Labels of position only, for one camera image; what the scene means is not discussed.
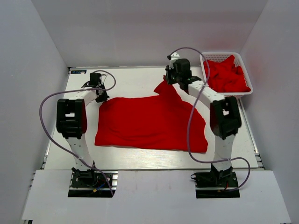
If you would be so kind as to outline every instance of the plastic laundry basket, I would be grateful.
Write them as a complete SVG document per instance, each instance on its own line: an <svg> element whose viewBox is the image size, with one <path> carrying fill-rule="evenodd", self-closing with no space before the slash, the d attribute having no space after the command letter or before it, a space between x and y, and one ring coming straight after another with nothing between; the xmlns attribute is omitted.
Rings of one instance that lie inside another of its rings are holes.
<svg viewBox="0 0 299 224"><path fill-rule="evenodd" d="M220 92L222 95L235 96L236 98L240 98L243 95L249 95L253 92L253 88L252 88L248 73L246 71L245 65L243 63L241 56L238 53L234 53L234 52L203 52L203 55L206 57L207 60L211 60L213 62L223 62L229 56L233 55L233 56L235 56L234 64L236 66L241 66L241 68L243 70L245 83L251 89L251 91L250 92ZM204 75L204 80L206 81L204 59L202 56L200 56L200 64L201 64L201 68L202 68L202 73Z"/></svg>

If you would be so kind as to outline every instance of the white enclosure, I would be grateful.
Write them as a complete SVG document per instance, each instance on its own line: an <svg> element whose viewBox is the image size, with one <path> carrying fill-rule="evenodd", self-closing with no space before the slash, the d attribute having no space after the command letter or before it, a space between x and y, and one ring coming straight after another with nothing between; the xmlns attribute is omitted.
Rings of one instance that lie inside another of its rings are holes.
<svg viewBox="0 0 299 224"><path fill-rule="evenodd" d="M48 146L39 104L65 89L67 67L165 66L166 56L183 46L241 54L254 88L242 102L257 148L292 223L299 223L298 12L297 0L3 1L0 223L20 221ZM198 55L181 56L199 65ZM43 110L50 131L58 98Z"/></svg>

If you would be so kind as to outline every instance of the crumpled red fabric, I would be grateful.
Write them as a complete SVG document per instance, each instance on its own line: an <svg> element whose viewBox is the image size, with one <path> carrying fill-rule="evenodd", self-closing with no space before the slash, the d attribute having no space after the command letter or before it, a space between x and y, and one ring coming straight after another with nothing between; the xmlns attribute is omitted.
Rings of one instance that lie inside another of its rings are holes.
<svg viewBox="0 0 299 224"><path fill-rule="evenodd" d="M235 56L231 55L223 62L213 62L208 60L210 65L209 86L216 92L250 92L246 86L243 70L234 64ZM204 62L206 76L208 69Z"/></svg>
<svg viewBox="0 0 299 224"><path fill-rule="evenodd" d="M100 106L95 145L187 151L186 130L192 105L183 101L165 80L154 92L159 95L104 102ZM194 153L207 150L205 124L195 110L190 129Z"/></svg>

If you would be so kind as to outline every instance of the gray cable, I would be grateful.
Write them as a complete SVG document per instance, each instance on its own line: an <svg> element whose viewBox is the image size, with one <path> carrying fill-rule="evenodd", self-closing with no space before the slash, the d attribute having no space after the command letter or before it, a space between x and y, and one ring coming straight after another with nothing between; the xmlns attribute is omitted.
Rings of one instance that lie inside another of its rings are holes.
<svg viewBox="0 0 299 224"><path fill-rule="evenodd" d="M107 78L107 76L105 76L105 78L104 78L104 80L103 80L103 85L105 84L106 78Z"/></svg>
<svg viewBox="0 0 299 224"><path fill-rule="evenodd" d="M235 157L235 158L232 158L232 159L223 159L223 160L214 160L214 161L201 161L201 160L195 159L194 156L193 156L192 153L191 153L190 142L189 142L190 125L191 125L191 121L192 121L192 117L193 117L193 114L194 114L194 110L195 110L196 104L197 104L197 102L199 101L199 98L200 98L200 96L201 96L201 94L202 94L202 92L203 92L203 90L204 90L204 88L205 88L205 86L206 86L206 84L207 84L209 78L210 78L210 65L209 65L209 62L206 60L205 56L204 56L199 50L197 50L197 49L195 49L195 48L191 48L191 47L182 47L182 48L178 48L178 49L174 50L174 51L173 51L171 54L169 54L169 55L172 55L174 52L177 52L178 50L181 50L181 49L191 49L191 50L194 50L194 51L198 52L198 53L204 58L204 60L205 60L205 62L206 62L206 64L207 64L207 69L208 69L208 73L207 73L207 78L206 78L205 84L202 86L202 88L200 89L200 91L199 91L199 93L198 93L198 96L196 97L196 100L195 100L195 102L194 102L194 104L193 104L193 107L192 107L192 109L191 109L191 113L190 113L190 116L189 116L189 120L188 120L188 125L187 125L187 135L186 135L186 137L187 137L187 148L188 148L188 153L189 153L190 157L191 157L194 161L196 161L196 162L200 162L200 163L218 163L218 162L225 162L225 161L229 161L229 160L231 160L231 161L233 161L233 160L244 160L244 161L247 163L247 165L248 165L248 174L247 174L245 180L244 180L243 183L240 184L238 187L236 187L236 188L234 188L234 189L231 189L231 190L226 190L226 192L228 192L228 191L238 190L238 189L239 189L240 187L242 187L242 186L247 182L247 180L249 179L250 171L251 171L251 167L250 167L250 164L249 164L248 160L246 160L246 159L243 158L243 157Z"/></svg>
<svg viewBox="0 0 299 224"><path fill-rule="evenodd" d="M110 88L108 88L108 89L102 89L102 88L88 88L88 89L86 89L86 90L101 90L101 91L108 91L108 90L111 90L112 88L115 87L115 85L116 85L116 79L115 79L115 77L114 77L110 72L107 72L107 71L104 71L104 70L97 70L97 71L95 71L95 72L105 72L105 73L109 74L109 75L113 78L113 80L114 80L114 84L113 84L112 87L110 87ZM99 172L104 176L104 178L105 178L105 180L106 180L106 182L107 182L107 184L108 184L108 187L109 187L109 189L110 189L110 192L111 192L111 194L112 194L112 196L113 196L114 194L113 194L111 185L110 185L109 180L107 179L106 175L103 173L103 171L101 171L100 169L96 168L95 166L94 166L94 167L89 166L83 159L79 158L79 156L78 156L77 154L73 153L72 151L68 150L67 148L65 148L65 147L61 146L59 143L57 143L57 142L51 137L51 135L49 134L49 132L48 132L46 126L45 126L45 123L44 123L44 121L43 121L43 113L42 113L42 111L43 111L43 105L44 105L44 103L46 102L47 99L49 99L50 97L59 95L59 94L70 93L70 92L80 92L80 91L84 91L84 90L83 90L83 89L79 89L79 90L68 90L68 91L55 92L55 93L52 93L52 94L48 95L45 99L43 99L43 101L41 102L41 105L39 106L39 119L40 119L40 121L41 121L43 130L45 131L47 137L48 137L48 138L49 138L55 145L57 145L57 146L58 146L59 148L61 148L62 150L68 152L69 154L72 154L73 156L75 156L81 163L83 163L83 164L84 164L85 166L87 166L88 168L90 168L90 169L94 169L94 170L96 170L96 171L99 171Z"/></svg>
<svg viewBox="0 0 299 224"><path fill-rule="evenodd" d="M96 183L95 183L94 185L86 185L86 186L88 186L88 187L93 187L93 186L95 186L97 183L99 183L99 176L97 176L97 181L96 181Z"/></svg>

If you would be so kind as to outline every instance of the red cloth in basket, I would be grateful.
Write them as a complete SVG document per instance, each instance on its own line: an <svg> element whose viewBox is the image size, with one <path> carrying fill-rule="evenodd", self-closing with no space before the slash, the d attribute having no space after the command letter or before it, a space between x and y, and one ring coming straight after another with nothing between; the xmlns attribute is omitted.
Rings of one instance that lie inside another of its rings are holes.
<svg viewBox="0 0 299 224"><path fill-rule="evenodd" d="M213 62L208 60L210 65L209 86L216 92L250 92L251 89L246 86L243 70L240 66L234 64L235 57L229 56L223 62ZM208 69L204 61L206 77Z"/></svg>

